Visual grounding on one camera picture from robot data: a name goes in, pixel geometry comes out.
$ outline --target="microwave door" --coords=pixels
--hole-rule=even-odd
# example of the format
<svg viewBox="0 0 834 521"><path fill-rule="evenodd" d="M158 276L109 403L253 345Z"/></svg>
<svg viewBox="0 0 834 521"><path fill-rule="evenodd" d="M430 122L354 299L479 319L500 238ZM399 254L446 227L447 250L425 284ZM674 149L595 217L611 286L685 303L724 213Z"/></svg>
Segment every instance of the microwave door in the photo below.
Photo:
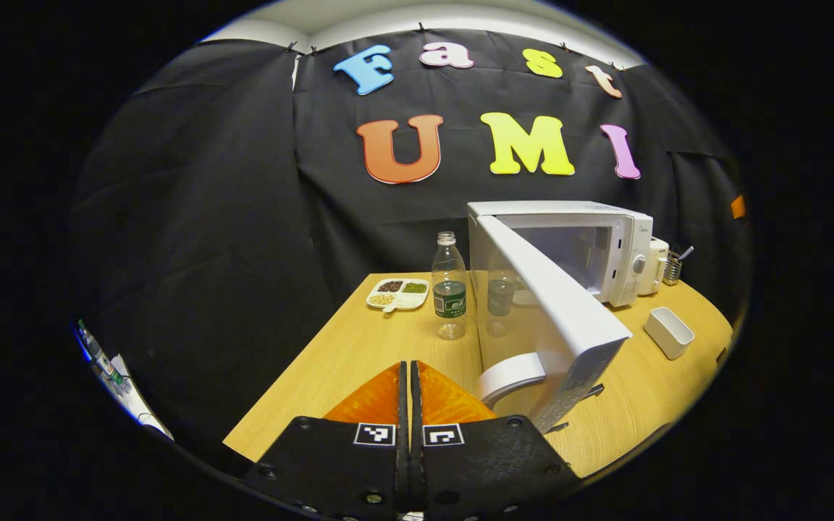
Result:
<svg viewBox="0 0 834 521"><path fill-rule="evenodd" d="M480 398L498 415L526 415L545 432L595 385L632 334L589 288L517 230L495 216L478 217L473 228L473 282L486 366ZM517 299L519 291L506 303L491 293L512 280L522 283L526 302Z"/></svg>

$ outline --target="wooden table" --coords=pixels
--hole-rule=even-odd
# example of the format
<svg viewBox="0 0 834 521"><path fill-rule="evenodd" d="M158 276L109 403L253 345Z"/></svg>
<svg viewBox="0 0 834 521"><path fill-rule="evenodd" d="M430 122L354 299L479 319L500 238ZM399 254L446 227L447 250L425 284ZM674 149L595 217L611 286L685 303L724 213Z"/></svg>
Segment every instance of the wooden table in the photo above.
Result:
<svg viewBox="0 0 834 521"><path fill-rule="evenodd" d="M401 360L423 360L470 392L478 376L500 359L482 362L476 327L457 340L436 336L433 303L385 314L365 303L384 278L424 278L430 273L371 274L224 439L224 444L257 461L282 429L299 415L321 418L341 399L381 370ZM649 310L668 307L695 333L685 354L669 360L642 329ZM600 377L605 391L583 399L559 423L568 428L546 435L577 475L592 474L675 421L699 398L715 375L716 357L728 347L732 328L722 314L684 281L639 297L630 306L608 308L633 333ZM476 304L468 284L468 323Z"/></svg>

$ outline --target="black cloth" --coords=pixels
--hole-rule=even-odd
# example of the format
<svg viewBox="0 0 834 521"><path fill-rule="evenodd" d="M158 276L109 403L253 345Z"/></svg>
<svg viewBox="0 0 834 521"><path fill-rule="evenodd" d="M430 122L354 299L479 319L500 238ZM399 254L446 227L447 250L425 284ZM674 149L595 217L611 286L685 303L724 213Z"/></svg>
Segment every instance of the black cloth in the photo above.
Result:
<svg viewBox="0 0 834 521"><path fill-rule="evenodd" d="M423 46L460 43L474 66L456 69L420 63ZM394 80L367 95L334 65L375 44L391 48ZM559 79L537 75L523 50L543 50L562 68ZM586 66L597 65L622 90L604 92ZM635 91L645 90L645 95ZM295 83L295 138L302 189L312 220L321 266L339 305L371 271L426 271L436 235L456 233L466 263L466 203L507 199L592 200L641 211L654 219L653 234L673 247L694 245L684 280L708 297L728 320L738 316L748 279L735 258L748 258L750 238L737 233L729 203L738 194L719 158L725 148L691 112L686 100L649 66L625 72L550 43L485 30L427 30L371 36L302 56ZM548 175L493 174L495 158L486 112L506 112L527 132L537 116L563 123L562 137L576 172ZM407 120L440 115L441 163L420 182L387 185L368 175L358 126L393 119L398 162L419 157L417 132ZM638 180L615 173L615 153L600 125L628 132Z"/></svg>
<svg viewBox="0 0 834 521"><path fill-rule="evenodd" d="M295 57L188 49L120 108L74 198L79 316L198 445L221 442L332 312L292 157Z"/></svg>

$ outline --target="microwave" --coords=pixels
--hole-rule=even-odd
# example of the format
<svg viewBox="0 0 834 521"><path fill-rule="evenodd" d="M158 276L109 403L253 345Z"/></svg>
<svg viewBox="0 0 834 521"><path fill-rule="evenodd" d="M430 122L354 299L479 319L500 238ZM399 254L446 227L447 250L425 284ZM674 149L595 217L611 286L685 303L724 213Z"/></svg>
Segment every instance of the microwave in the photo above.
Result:
<svg viewBox="0 0 834 521"><path fill-rule="evenodd" d="M632 333L607 308L653 293L667 244L652 217L590 201L468 204L470 278L497 415L546 432L596 385Z"/></svg>

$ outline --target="bottle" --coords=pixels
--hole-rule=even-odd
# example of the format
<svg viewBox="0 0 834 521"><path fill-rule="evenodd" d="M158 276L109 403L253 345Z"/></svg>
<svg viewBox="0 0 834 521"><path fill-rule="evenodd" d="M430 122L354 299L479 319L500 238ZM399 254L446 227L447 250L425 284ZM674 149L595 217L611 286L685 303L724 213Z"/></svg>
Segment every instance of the bottle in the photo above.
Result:
<svg viewBox="0 0 834 521"><path fill-rule="evenodd" d="M433 257L433 303L441 339L459 339L466 334L466 263L456 248L456 234L437 235Z"/></svg>
<svg viewBox="0 0 834 521"><path fill-rule="evenodd" d="M89 356L92 357L92 360L96 361L98 366L101 367L105 374L109 377L109 380L114 382L119 389L124 392L130 392L130 382L128 382L125 377L118 372L115 365L111 363L109 357L107 357L105 352L103 352L102 346L98 345L98 341L96 341L96 338L92 336L92 333L89 333L89 330L86 329L82 320L79 320L79 331L83 336L83 343L85 343L85 348L87 352L89 352Z"/></svg>

